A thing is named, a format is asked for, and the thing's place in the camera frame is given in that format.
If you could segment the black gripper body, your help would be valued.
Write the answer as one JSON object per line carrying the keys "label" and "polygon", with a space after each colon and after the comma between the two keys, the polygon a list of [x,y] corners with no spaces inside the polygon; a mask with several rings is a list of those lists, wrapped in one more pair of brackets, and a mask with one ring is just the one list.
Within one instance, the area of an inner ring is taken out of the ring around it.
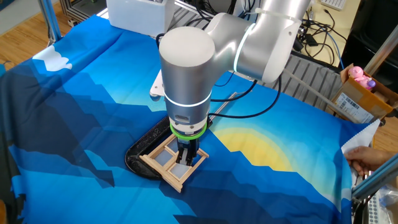
{"label": "black gripper body", "polygon": [[177,147],[179,151],[187,149],[189,151],[197,151],[199,149],[200,139],[184,140],[182,138],[177,138]]}

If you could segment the bare person hand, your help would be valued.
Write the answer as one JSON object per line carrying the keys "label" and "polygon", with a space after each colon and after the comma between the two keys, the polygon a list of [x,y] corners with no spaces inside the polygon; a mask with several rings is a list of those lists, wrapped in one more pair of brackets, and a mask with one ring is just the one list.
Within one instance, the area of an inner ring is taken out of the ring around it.
{"label": "bare person hand", "polygon": [[359,146],[344,154],[348,164],[360,175],[375,171],[395,155],[394,152],[382,151],[366,146]]}

